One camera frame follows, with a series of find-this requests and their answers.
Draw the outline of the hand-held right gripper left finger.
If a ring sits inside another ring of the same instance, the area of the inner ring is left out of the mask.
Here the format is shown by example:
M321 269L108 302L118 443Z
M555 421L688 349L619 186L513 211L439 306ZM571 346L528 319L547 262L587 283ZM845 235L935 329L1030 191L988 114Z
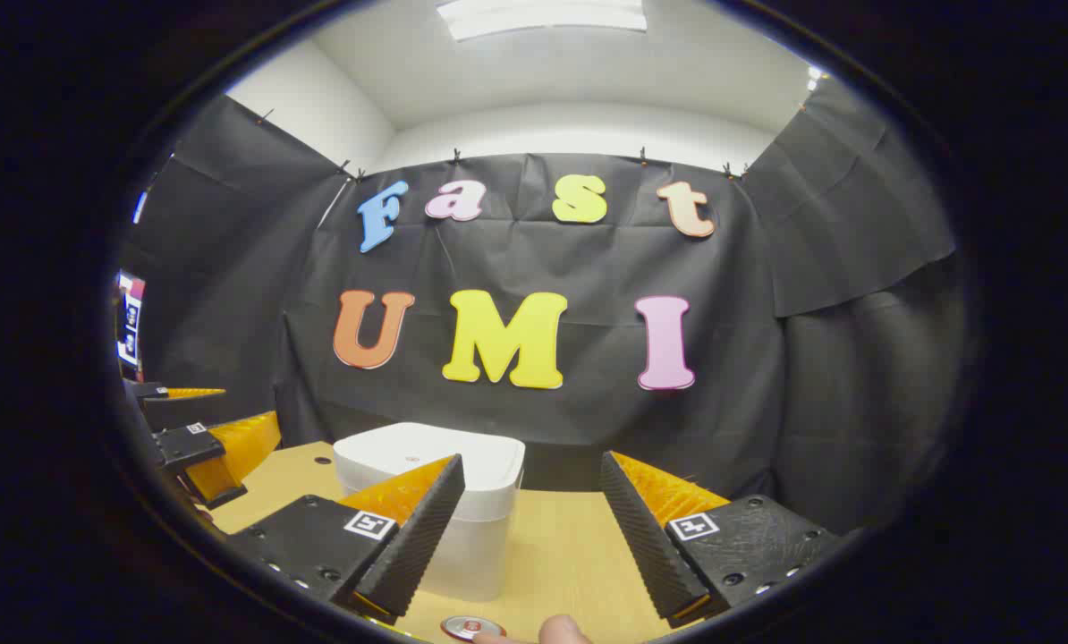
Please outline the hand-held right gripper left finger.
M318 602L394 624L464 496L458 453L342 500L304 494L227 535L237 555Z

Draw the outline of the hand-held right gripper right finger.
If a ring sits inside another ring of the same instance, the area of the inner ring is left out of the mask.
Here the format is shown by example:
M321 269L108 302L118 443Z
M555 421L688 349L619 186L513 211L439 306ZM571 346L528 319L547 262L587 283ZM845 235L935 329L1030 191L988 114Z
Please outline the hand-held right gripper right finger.
M612 450L599 482L654 610L672 628L791 582L846 539L766 494L727 500Z

